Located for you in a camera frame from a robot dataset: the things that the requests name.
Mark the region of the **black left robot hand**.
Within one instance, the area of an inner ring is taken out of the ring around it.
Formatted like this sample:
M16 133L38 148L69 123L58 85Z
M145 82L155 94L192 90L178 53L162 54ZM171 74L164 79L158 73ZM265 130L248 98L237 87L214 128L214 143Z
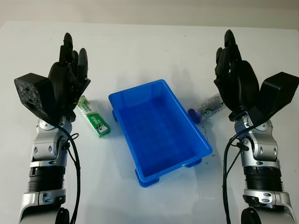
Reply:
M87 73L86 50L73 50L72 36L66 33L64 43L60 46L59 61L52 65L48 75L56 101L54 111L59 117L64 116L70 122L75 121L76 115L73 110L91 82Z

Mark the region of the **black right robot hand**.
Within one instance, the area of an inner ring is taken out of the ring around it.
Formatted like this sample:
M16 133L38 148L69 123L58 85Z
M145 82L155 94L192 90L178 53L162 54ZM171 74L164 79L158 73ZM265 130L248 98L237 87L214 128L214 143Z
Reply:
M216 51L215 75L214 83L224 104L231 111L230 121L255 105L259 83L250 63L242 60L230 29L224 35L224 48L220 47Z

